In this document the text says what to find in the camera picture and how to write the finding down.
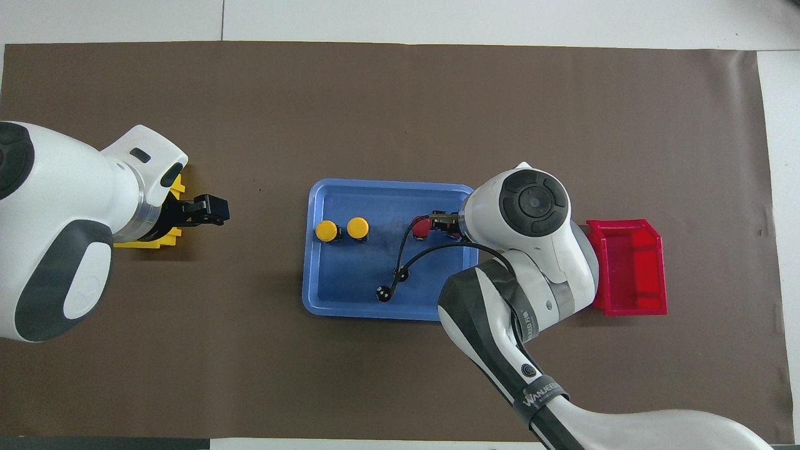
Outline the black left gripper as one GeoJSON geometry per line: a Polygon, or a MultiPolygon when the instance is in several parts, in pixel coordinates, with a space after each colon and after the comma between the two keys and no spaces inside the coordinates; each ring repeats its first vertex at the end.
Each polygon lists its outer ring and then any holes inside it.
{"type": "Polygon", "coordinates": [[[225,217],[229,216],[229,204],[221,197],[196,196],[191,201],[182,201],[169,191],[156,222],[149,230],[149,241],[163,238],[172,228],[191,228],[200,224],[221,227],[226,222],[225,217]]]}

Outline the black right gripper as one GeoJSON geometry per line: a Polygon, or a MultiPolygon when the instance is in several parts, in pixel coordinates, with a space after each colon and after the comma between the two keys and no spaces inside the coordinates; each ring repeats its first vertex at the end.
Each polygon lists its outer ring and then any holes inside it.
{"type": "Polygon", "coordinates": [[[462,232],[460,217],[458,213],[432,212],[429,214],[431,223],[446,223],[445,228],[438,228],[437,233],[443,238],[451,241],[455,239],[459,242],[468,242],[468,237],[462,232]]]}

